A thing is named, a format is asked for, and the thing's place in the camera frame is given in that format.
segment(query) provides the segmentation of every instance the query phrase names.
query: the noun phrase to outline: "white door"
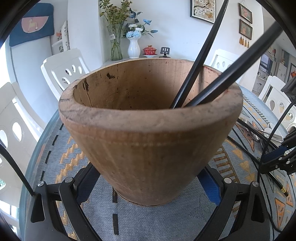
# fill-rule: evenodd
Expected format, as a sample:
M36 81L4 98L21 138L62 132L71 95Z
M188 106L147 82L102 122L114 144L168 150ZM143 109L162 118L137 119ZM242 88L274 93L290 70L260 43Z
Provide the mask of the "white door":
M285 77L286 77L286 71L287 71L287 67L285 67L283 64L281 63L278 63L279 65L279 70L278 70L278 73L277 73L277 77L282 80L282 81L285 81Z

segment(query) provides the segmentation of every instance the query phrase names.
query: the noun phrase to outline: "patterned tablecloth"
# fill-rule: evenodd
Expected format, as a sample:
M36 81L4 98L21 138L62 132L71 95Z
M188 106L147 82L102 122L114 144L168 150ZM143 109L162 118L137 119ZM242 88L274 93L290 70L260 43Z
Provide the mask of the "patterned tablecloth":
M267 128L269 123L276 124L277 118L267 106L245 88L241 87L241 89L244 94L241 117L248 119L259 129ZM68 176L74 177L88 164L88 159L58 116L53 118L52 122L52 128L48 128L41 138L30 162L30 170L26 174L31 177L34 188L40 180L53 184L60 183ZM287 135L282 126L279 130L283 136ZM239 124L234 126L229 136L240 143L236 134L242 139L249 152L255 157L261 156L261 145L255 142ZM209 165L217 169L223 177L229 177L237 183L250 184L257 179L257 170L251 159L228 140L218 149ZM278 186L266 175L262 175L265 187L261 185L261 188L267 210L270 212L269 199L274 223L279 229L283 229L295 211L296 175L291 175L290 180L284 171L275 170L272 173L288 190L289 196L284 196ZM172 202L160 207L139 207L120 198L102 176L89 199L81 205L86 217L104 241L194 240L209 220L215 207L215 203L209 201L197 178ZM26 206L22 208L23 210L20 211L25 213ZM75 238L60 202L58 202L58 209L66 231L70 237ZM239 202L236 202L221 238L229 234L238 209ZM270 231L270 240L273 240L273 236L277 237L278 232L273 231L271 225Z

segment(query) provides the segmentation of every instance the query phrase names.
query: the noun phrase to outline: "ceiling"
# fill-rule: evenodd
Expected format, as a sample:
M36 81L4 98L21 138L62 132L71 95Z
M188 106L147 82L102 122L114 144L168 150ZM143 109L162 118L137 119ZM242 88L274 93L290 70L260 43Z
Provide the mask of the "ceiling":
M264 22L264 31L266 31L272 23L275 21L274 18L267 12L264 8L263 10L263 22ZM276 40L276 43L279 47L281 47L283 50L287 51L289 54L296 57L296 50L289 40L288 36L283 32L278 39Z

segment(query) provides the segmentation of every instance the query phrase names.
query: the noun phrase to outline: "floral painting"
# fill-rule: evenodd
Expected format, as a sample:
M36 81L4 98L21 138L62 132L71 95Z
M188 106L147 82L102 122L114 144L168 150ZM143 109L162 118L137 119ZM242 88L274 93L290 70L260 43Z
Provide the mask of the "floral painting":
M191 14L193 18L198 18L210 23L216 20L216 0L190 0Z
M239 33L242 34L243 36L247 37L248 39L252 40L253 28L240 19L239 20Z
M291 63L290 74L288 81L296 77L296 66Z
M248 20L250 23L253 23L253 15L250 10L239 3L239 15L244 19Z

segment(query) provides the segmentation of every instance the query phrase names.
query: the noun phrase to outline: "white saucer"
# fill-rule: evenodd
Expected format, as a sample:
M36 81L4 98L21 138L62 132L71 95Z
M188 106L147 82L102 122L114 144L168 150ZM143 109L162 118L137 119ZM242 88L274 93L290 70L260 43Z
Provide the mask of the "white saucer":
M155 54L155 55L144 55L143 54L143 56L145 56L145 57L147 57L147 58L154 58L155 56L157 56L158 54Z

